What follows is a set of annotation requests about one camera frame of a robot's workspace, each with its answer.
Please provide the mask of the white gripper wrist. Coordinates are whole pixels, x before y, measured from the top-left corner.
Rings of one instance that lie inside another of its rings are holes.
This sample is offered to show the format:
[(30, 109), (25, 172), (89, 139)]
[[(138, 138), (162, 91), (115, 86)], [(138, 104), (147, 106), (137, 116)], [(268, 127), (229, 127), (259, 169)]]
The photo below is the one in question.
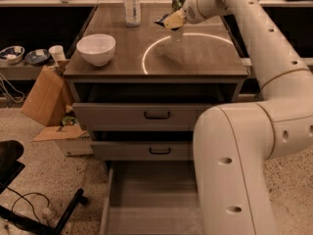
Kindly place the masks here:
[(199, 24), (211, 17), (210, 0), (186, 0), (183, 9), (167, 16), (163, 21), (166, 29), (175, 29), (185, 24)]

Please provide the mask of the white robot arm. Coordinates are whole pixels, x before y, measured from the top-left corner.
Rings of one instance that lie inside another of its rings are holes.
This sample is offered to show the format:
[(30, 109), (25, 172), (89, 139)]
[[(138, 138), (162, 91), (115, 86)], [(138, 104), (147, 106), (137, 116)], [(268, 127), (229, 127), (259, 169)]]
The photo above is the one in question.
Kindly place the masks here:
[(194, 129), (204, 235), (277, 235), (263, 163), (312, 144), (313, 74), (259, 0), (187, 0), (169, 29), (235, 17), (261, 100), (212, 107)]

